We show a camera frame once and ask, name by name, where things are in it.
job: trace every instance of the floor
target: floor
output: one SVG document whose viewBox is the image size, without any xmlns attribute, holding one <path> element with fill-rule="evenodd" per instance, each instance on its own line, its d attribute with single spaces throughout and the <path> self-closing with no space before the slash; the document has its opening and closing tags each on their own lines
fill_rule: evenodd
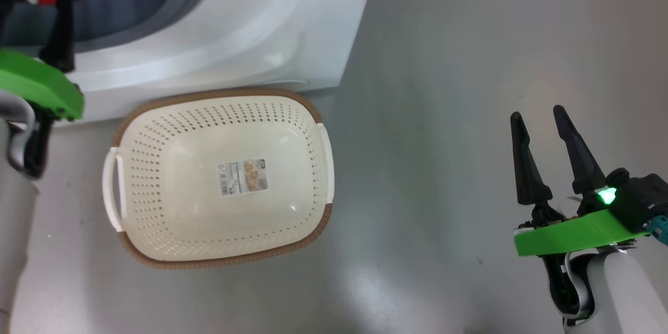
<svg viewBox="0 0 668 334">
<path fill-rule="evenodd" d="M 369 0 L 325 119 L 337 195 L 310 246 L 249 265 L 160 271 L 103 211 L 118 121 L 58 129 L 14 333 L 561 332 L 536 258 L 518 258 L 510 114 L 553 204 L 572 175 L 561 104 L 604 172 L 668 175 L 665 0 Z M 668 303 L 668 248 L 630 251 Z"/>
</svg>

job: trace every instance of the white basket handle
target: white basket handle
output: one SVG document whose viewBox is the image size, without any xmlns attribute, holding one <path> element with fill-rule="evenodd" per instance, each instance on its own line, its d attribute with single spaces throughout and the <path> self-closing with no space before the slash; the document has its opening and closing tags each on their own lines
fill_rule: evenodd
<svg viewBox="0 0 668 334">
<path fill-rule="evenodd" d="M 325 147 L 325 162 L 327 163 L 327 203 L 331 204 L 334 201 L 334 155 L 332 155 L 332 144 L 329 141 L 329 134 L 327 128 L 322 123 L 318 123 L 320 128 L 320 139 L 323 140 Z"/>
<path fill-rule="evenodd" d="M 116 163 L 118 165 L 118 192 L 121 200 L 120 215 L 114 199 L 114 166 Z M 109 149 L 107 158 L 104 160 L 104 168 L 102 170 L 102 198 L 104 200 L 104 208 L 107 210 L 107 217 L 109 217 L 109 221 L 117 232 L 123 231 L 123 227 L 121 227 L 121 218 L 127 217 L 124 180 L 123 158 L 120 154 L 120 150 L 119 148 L 111 148 Z"/>
</svg>

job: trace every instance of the cream plastic basket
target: cream plastic basket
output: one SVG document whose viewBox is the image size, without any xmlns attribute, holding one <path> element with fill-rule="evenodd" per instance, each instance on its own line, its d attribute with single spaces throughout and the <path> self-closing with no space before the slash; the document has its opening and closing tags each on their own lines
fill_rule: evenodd
<svg viewBox="0 0 668 334">
<path fill-rule="evenodd" d="M 329 220 L 329 136 L 315 108 L 288 91 L 163 99 L 120 126 L 102 193 L 121 242 L 153 267 L 212 267 L 287 253 L 312 242 Z"/>
</svg>

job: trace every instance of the green plastic part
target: green plastic part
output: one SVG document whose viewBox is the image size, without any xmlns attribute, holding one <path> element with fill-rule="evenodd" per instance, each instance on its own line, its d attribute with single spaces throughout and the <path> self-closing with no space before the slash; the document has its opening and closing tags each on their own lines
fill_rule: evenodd
<svg viewBox="0 0 668 334">
<path fill-rule="evenodd" d="M 515 235 L 515 248 L 520 256 L 542 256 L 583 251 L 646 235 L 630 233 L 609 210 L 589 213 Z"/>
<path fill-rule="evenodd" d="M 81 118 L 84 96 L 56 68 L 14 51 L 0 50 L 0 90 L 52 110 L 59 118 Z"/>
</svg>

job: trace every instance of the white washing machine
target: white washing machine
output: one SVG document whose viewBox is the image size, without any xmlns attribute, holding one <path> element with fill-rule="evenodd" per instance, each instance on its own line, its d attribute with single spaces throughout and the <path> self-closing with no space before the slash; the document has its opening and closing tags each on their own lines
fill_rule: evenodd
<svg viewBox="0 0 668 334">
<path fill-rule="evenodd" d="M 86 121 L 174 94 L 276 84 L 337 86 L 366 0 L 80 0 L 76 70 Z M 23 5 L 3 45 L 35 53 L 52 8 Z"/>
</svg>

